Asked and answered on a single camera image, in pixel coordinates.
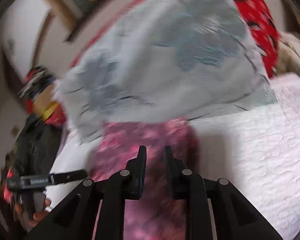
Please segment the person's left hand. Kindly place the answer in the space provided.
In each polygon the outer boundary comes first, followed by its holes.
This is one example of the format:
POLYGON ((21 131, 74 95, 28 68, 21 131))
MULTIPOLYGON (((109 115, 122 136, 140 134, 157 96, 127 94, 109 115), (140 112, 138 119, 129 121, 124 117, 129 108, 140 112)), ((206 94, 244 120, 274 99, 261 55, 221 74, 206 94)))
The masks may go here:
MULTIPOLYGON (((33 214, 32 219, 28 219, 28 226, 34 228, 41 220, 43 220, 47 214, 49 213, 46 208, 51 205, 51 200, 49 198, 45 198, 43 209, 38 211, 37 213, 33 214)), ((20 204, 16 203, 15 206, 15 212, 19 218, 19 220, 22 222, 22 226, 25 227, 25 220, 23 215, 23 208, 20 204)))

